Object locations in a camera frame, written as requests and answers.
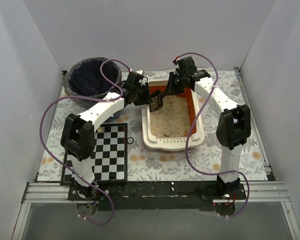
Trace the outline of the black litter scoop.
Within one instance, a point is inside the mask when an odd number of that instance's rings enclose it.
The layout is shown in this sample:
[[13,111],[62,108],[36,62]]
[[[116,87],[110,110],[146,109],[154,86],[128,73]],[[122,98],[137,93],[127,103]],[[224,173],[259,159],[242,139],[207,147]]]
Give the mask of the black litter scoop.
[[149,111],[154,112],[163,107],[163,93],[160,90],[156,90],[150,95]]

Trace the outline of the white orange litter box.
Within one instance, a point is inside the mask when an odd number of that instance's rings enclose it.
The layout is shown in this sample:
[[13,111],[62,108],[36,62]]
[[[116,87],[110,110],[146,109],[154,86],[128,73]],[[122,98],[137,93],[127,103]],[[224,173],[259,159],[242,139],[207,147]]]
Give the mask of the white orange litter box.
[[197,95],[189,88],[179,95],[166,96],[159,110],[151,112],[149,105],[143,105],[141,116],[144,144],[153,150],[183,151],[199,109]]

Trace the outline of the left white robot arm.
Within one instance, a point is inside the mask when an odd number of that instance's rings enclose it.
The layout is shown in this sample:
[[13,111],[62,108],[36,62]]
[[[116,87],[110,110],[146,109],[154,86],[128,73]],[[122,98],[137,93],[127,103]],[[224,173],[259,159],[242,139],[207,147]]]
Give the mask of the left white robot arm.
[[72,163],[73,184],[84,199],[92,199],[96,189],[92,187],[95,173],[88,161],[96,147],[97,129],[113,114],[129,104],[145,105],[150,103],[150,89],[142,70],[130,71],[121,89],[110,90],[100,102],[88,110],[66,117],[61,146]]

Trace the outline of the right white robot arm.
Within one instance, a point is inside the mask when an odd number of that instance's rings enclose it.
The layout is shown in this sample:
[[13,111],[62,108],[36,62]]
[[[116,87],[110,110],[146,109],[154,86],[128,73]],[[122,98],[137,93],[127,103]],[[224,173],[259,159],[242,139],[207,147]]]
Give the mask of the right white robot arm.
[[205,70],[198,70],[189,53],[173,60],[175,69],[170,72],[165,94],[179,94],[186,88],[204,98],[203,107],[209,105],[218,116],[216,137],[221,145],[220,170],[216,183],[208,191],[215,196],[232,195],[240,187],[239,171],[241,152],[251,136],[251,110],[246,104],[231,100],[219,87],[218,78]]

